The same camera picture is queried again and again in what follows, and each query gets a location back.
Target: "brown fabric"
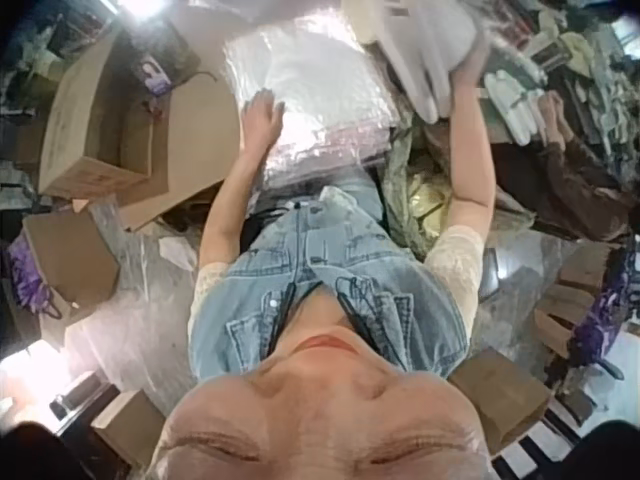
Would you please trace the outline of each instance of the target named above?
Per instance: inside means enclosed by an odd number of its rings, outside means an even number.
[[[627,225],[628,203],[602,192],[617,184],[579,139],[565,152],[557,143],[543,150],[492,145],[492,152],[498,184],[541,221],[595,241],[611,240]]]

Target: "hand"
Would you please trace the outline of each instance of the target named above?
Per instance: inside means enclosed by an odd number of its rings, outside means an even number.
[[[551,93],[545,93],[538,99],[540,114],[547,125],[547,140],[549,143],[557,143],[562,151],[565,150],[564,138],[558,129],[558,115],[556,112],[556,102]]]
[[[489,53],[491,53],[491,46],[479,26],[478,32],[478,38],[467,55],[467,58],[451,72],[451,85],[454,91],[476,88],[480,78],[484,74],[487,59],[489,58]]]
[[[555,90],[552,90],[551,92],[549,92],[549,94],[551,95],[553,103],[556,106],[556,113],[558,115],[558,129],[560,130],[560,134],[564,138],[564,141],[569,143],[571,140],[573,140],[574,133],[569,126],[569,122],[567,122],[567,119],[564,116],[564,100]]]
[[[262,89],[242,109],[244,153],[258,161],[264,160],[282,133],[284,103],[273,106],[271,90]]]

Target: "denim shirt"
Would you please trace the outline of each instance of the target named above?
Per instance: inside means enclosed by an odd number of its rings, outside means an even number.
[[[292,282],[293,308],[318,283],[346,296],[377,351],[403,370],[446,377],[466,356],[467,334],[447,288],[365,211],[329,196],[265,228],[207,293],[193,318],[194,374],[205,380],[255,369]]]

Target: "bubble wrap bag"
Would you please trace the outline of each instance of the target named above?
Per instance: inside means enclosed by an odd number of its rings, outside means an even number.
[[[367,162],[390,147],[398,112],[342,13],[324,9],[227,44],[238,108],[262,88],[286,104],[263,188],[281,188]]]

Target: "lace sleeve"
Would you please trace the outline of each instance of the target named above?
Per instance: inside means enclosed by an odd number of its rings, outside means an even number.
[[[451,292],[471,337],[482,281],[482,237],[472,228],[454,225],[438,239],[425,266]]]
[[[191,340],[191,330],[193,329],[193,320],[200,311],[202,302],[213,287],[215,287],[224,278],[225,273],[229,270],[228,263],[210,263],[205,265],[198,272],[198,279],[196,280],[196,290],[193,295],[193,303],[191,304],[191,316],[189,317],[189,323],[187,324],[187,334],[189,340]]]

